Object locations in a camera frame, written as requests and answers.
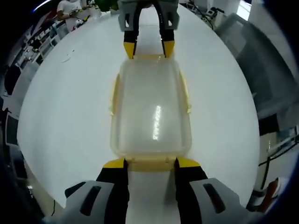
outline cable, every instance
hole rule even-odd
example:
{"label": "cable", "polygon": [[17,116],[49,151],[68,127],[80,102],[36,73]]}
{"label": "cable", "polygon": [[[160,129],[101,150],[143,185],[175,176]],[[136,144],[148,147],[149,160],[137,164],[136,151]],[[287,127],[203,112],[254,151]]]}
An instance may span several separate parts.
{"label": "cable", "polygon": [[56,202],[55,202],[55,200],[54,200],[54,204],[53,204],[53,212],[52,212],[52,215],[51,215],[51,216],[53,216],[54,213],[55,213],[55,204],[56,204]]}
{"label": "cable", "polygon": [[271,147],[268,150],[268,154],[270,154],[270,157],[272,157],[273,155],[279,153],[282,150],[282,149],[279,149],[278,151],[276,151],[278,148],[281,148],[281,146],[283,146],[285,143],[287,143],[289,141],[295,140],[295,142],[296,142],[297,138],[299,138],[299,135],[297,135],[296,131],[295,131],[295,136],[286,138],[285,140],[283,140],[280,143],[276,144],[274,147]]}
{"label": "cable", "polygon": [[[284,152],[282,152],[281,154],[274,156],[273,158],[270,159],[270,161],[277,159],[278,157],[282,156],[283,154],[287,153],[288,151],[290,151],[292,148],[294,148],[297,145],[297,143],[293,144],[291,147],[289,147],[287,150],[285,150]],[[258,166],[260,167],[261,165],[267,163],[267,161],[260,163]]]}
{"label": "cable", "polygon": [[193,1],[191,1],[191,0],[189,0],[189,2],[197,9],[197,11],[201,14],[201,16],[203,17],[203,18],[205,18],[210,24],[211,24],[211,29],[212,30],[214,30],[214,26],[213,26],[213,24],[209,21],[209,19],[200,11],[200,9],[199,8],[197,8],[197,6],[194,4],[194,2]]}
{"label": "cable", "polygon": [[262,181],[261,189],[264,188],[265,183],[266,183],[266,179],[267,179],[268,172],[269,172],[270,161],[271,161],[271,159],[270,159],[270,157],[268,157],[267,161],[266,161],[266,170],[265,170],[265,174],[263,175],[263,181]]}

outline black cable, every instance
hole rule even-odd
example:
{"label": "black cable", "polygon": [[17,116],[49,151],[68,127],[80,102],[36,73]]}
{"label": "black cable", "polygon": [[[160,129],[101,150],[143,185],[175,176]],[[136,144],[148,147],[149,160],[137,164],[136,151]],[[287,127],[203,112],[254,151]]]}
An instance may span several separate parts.
{"label": "black cable", "polygon": [[[295,136],[291,137],[287,142],[291,142],[293,140],[296,142],[296,139],[298,139],[298,138],[299,138],[299,136],[296,134],[296,131],[295,131]],[[287,142],[285,142],[284,144],[282,144],[281,146],[279,146],[278,147],[279,150],[277,152],[275,152],[274,154],[270,155],[270,157],[272,157],[273,155],[278,154],[280,151],[282,151],[282,149],[283,149],[282,146],[285,145]]]}
{"label": "black cable", "polygon": [[261,189],[264,188],[265,183],[266,183],[266,179],[267,179],[268,172],[269,172],[270,161],[271,161],[271,159],[270,159],[270,157],[268,157],[267,161],[266,161],[266,170],[265,170],[265,174],[263,175],[263,181],[262,181]]}
{"label": "black cable", "polygon": [[[297,145],[297,143],[293,144],[291,147],[289,147],[287,150],[285,150],[284,152],[282,152],[281,154],[274,156],[273,158],[270,159],[270,161],[277,159],[278,157],[282,156],[283,154],[287,153],[288,151],[290,151],[292,148],[294,148]],[[265,163],[267,163],[267,161],[260,163],[258,166],[261,166]]]}
{"label": "black cable", "polygon": [[55,202],[55,200],[54,200],[54,204],[53,204],[53,212],[52,212],[52,215],[51,215],[51,216],[53,216],[54,213],[55,213],[55,204],[56,204],[56,202]]}
{"label": "black cable", "polygon": [[189,0],[189,2],[197,9],[197,11],[201,14],[201,16],[203,17],[203,18],[205,18],[210,24],[211,24],[211,29],[213,29],[214,30],[214,26],[213,26],[213,24],[209,21],[209,19],[200,11],[200,9],[199,8],[197,8],[197,6],[194,4],[194,2],[193,1],[191,1],[191,0]]}

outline green object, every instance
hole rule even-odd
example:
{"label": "green object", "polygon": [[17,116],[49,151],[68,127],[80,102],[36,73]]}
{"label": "green object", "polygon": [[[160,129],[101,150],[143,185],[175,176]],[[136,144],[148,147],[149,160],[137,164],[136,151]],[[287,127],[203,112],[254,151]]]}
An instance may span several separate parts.
{"label": "green object", "polygon": [[95,0],[102,12],[107,12],[111,9],[118,10],[117,0]]}

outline white table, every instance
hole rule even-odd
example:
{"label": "white table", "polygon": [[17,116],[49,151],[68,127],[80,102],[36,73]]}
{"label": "white table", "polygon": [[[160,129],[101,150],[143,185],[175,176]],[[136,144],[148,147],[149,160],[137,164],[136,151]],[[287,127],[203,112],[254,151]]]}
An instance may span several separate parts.
{"label": "white table", "polygon": [[[200,162],[208,177],[235,191],[245,206],[259,157],[249,87],[219,37],[187,9],[180,6],[178,13],[174,55],[192,104],[187,157]],[[154,51],[153,45],[162,52],[157,24],[153,8],[142,11],[136,54]],[[122,43],[117,16],[106,14],[86,23],[49,53],[25,97],[18,142],[33,174],[62,206],[66,188],[96,179],[103,165],[116,158],[109,145],[109,100],[113,80],[127,58]],[[144,216],[149,223],[180,223],[174,197],[164,200],[168,177],[168,172],[129,174],[128,223]]]}

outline plastic food container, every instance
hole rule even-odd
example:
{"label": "plastic food container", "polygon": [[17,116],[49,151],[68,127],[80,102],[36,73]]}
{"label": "plastic food container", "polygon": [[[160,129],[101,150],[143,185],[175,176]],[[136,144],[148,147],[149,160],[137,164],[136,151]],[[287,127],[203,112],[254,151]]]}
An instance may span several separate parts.
{"label": "plastic food container", "polygon": [[175,158],[191,147],[188,91],[164,56],[127,60],[111,97],[111,148],[119,157]]}

